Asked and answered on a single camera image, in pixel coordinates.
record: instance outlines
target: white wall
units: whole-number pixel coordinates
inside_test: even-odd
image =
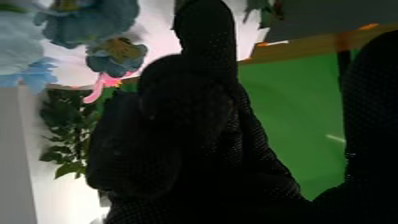
[[[0,88],[0,223],[36,223],[18,89],[4,88]]]
[[[18,87],[21,112],[18,119],[21,119],[25,137],[20,142],[25,140],[37,223],[89,224],[101,213],[98,193],[87,187],[85,180],[75,180],[73,175],[53,180],[57,166],[39,161],[48,144],[41,138],[45,126],[37,115],[41,98],[30,94],[25,86]]]

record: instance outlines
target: green wall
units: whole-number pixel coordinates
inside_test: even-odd
[[[313,199],[343,181],[338,59],[324,55],[240,67],[270,145]]]

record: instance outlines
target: orange trim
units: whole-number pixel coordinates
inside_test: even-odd
[[[258,47],[267,47],[267,46],[268,46],[268,43],[267,42],[263,42],[263,43],[258,44]]]
[[[359,27],[359,30],[371,30],[379,25],[379,23],[371,23],[366,26]]]

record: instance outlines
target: person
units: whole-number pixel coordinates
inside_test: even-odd
[[[220,0],[185,2],[174,32],[181,54],[144,69],[137,93],[117,91],[105,103],[87,183],[109,193],[109,224],[263,223],[306,199],[238,82]]]
[[[185,3],[174,31],[183,52],[148,66],[137,93],[116,92],[91,138],[87,183],[112,200],[107,223],[398,223],[398,31],[370,42],[341,77],[345,182],[311,202],[238,83],[220,0]]]
[[[398,223],[398,31],[366,44],[341,76],[345,182],[311,202],[306,223]]]

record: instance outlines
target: artificial flower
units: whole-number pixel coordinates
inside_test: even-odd
[[[0,76],[0,87],[16,87],[18,82],[23,81],[30,91],[37,94],[46,88],[46,84],[57,82],[57,77],[52,74],[55,60],[43,58],[30,64],[27,70],[16,74]]]
[[[128,72],[125,74],[125,77],[128,77],[132,74],[133,74],[133,72]],[[103,88],[105,87],[119,87],[119,86],[121,86],[121,78],[114,78],[114,77],[109,76],[107,73],[101,73],[100,77],[98,77],[96,84],[94,84],[93,93],[84,98],[84,103],[89,104],[89,103],[96,102],[96,100],[98,100],[98,98],[103,94]]]
[[[133,45],[126,38],[114,38],[87,50],[87,66],[91,70],[107,73],[114,78],[137,71],[148,54],[144,45]]]
[[[270,4],[270,0],[247,0],[244,22],[247,22],[251,12],[254,10],[260,10],[261,11],[260,29],[268,28],[276,20],[284,20],[283,1],[284,0],[276,0],[274,4]]]
[[[45,49],[39,43],[41,30],[27,13],[0,10],[0,76],[27,70],[41,60]]]
[[[137,16],[137,0],[55,0],[34,22],[46,23],[43,34],[52,43],[73,49],[126,32]]]

